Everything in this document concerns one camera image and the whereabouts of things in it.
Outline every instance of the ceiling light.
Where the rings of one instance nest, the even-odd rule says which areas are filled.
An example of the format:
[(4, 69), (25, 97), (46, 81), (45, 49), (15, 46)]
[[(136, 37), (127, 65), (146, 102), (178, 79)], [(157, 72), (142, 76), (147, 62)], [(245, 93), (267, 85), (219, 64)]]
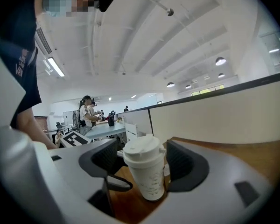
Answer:
[(60, 70), (60, 68), (58, 67), (58, 65), (56, 64), (54, 58), (50, 57), (48, 59), (48, 62), (51, 64), (51, 66), (56, 70), (56, 72), (58, 73), (58, 75), (60, 75), (61, 77), (64, 77), (63, 72)]
[(223, 65), (223, 64), (225, 64), (225, 62), (226, 62), (226, 59), (224, 59), (223, 57), (218, 57), (216, 59), (216, 65)]
[(219, 75), (218, 75), (218, 78), (222, 78), (222, 77), (224, 77), (225, 75), (223, 74), (223, 73), (220, 73)]
[(280, 49), (270, 50), (269, 53), (273, 53), (273, 52), (277, 52), (277, 51), (280, 51)]
[(169, 82), (169, 83), (167, 84), (167, 87), (168, 87), (168, 88), (173, 87), (173, 86), (175, 86), (175, 84), (174, 84), (173, 82)]

